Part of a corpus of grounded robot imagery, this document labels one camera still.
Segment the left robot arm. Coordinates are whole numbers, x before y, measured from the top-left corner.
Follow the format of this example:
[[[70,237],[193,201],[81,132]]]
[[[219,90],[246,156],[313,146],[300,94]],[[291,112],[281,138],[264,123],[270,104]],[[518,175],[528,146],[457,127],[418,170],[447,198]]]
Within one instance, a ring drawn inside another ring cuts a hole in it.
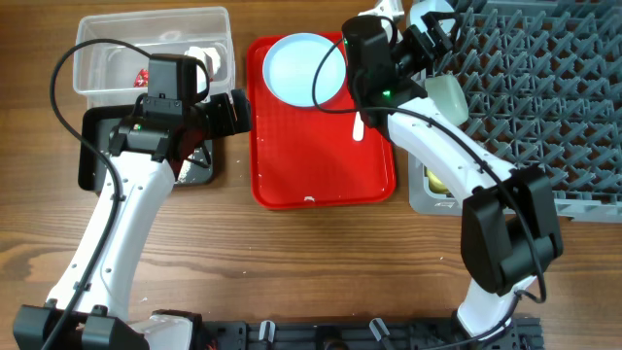
[[[245,92],[183,109],[141,97],[97,107],[86,119],[115,122],[103,187],[78,250],[42,306],[22,306],[13,325],[21,349],[201,349],[209,333],[197,313],[158,310],[129,324],[131,284],[159,208],[183,162],[207,140],[248,132]]]

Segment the light blue plate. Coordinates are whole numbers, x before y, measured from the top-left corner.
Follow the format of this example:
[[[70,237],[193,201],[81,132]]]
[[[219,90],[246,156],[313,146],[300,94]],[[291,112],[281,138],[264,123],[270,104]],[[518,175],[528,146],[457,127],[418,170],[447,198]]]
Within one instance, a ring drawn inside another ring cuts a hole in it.
[[[318,104],[331,100],[346,79],[343,54],[335,48],[322,65],[322,59],[333,47],[328,38],[312,33],[296,33],[277,41],[267,52],[262,65],[263,80],[268,90],[280,101],[295,107],[314,107],[312,88]]]

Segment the yellow plastic cup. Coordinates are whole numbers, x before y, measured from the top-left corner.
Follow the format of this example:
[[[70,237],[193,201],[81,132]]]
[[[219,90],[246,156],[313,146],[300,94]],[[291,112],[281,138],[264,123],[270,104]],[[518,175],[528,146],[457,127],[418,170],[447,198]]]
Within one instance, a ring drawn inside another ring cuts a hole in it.
[[[434,175],[428,168],[426,169],[426,176],[429,179],[429,188],[433,193],[448,194],[450,191],[448,188]]]

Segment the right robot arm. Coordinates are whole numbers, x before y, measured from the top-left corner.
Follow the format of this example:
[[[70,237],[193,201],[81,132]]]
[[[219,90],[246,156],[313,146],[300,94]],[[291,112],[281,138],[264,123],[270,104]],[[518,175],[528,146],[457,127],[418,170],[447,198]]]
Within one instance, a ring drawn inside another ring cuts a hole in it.
[[[482,148],[449,120],[414,74],[449,53],[462,19],[427,11],[398,31],[390,17],[359,15],[341,27],[348,90],[363,122],[421,161],[462,209],[461,255],[471,282],[457,318],[469,340],[488,340],[529,286],[546,300],[543,273],[564,251],[550,180]]]

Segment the light blue bowl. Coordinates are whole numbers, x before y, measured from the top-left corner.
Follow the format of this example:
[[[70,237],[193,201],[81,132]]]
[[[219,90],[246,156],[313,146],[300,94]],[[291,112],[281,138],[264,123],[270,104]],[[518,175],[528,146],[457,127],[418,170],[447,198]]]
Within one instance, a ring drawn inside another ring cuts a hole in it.
[[[415,25],[424,32],[427,27],[423,21],[423,15],[432,12],[453,13],[454,8],[446,0],[421,0],[414,3],[408,13],[407,25]]]

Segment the red snack wrapper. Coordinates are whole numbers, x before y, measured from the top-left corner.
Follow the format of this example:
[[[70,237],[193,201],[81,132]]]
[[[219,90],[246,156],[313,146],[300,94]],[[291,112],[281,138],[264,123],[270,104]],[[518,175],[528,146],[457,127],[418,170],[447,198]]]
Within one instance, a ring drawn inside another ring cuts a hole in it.
[[[149,71],[147,69],[141,69],[133,83],[135,88],[145,88],[149,83]]]

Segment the green bowl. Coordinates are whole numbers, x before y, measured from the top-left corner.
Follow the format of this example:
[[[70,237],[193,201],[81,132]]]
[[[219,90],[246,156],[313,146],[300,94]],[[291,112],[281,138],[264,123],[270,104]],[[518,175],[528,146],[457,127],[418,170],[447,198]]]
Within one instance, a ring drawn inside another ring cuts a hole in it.
[[[425,79],[424,88],[439,112],[452,125],[459,126],[467,121],[466,97],[456,77],[443,75]]]

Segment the white plastic spoon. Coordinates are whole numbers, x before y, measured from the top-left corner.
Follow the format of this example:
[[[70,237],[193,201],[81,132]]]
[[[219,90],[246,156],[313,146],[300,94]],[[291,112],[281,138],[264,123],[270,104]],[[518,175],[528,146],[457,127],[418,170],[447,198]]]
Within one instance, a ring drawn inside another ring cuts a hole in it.
[[[361,142],[364,138],[365,125],[360,112],[357,112],[354,119],[352,137],[356,142]]]

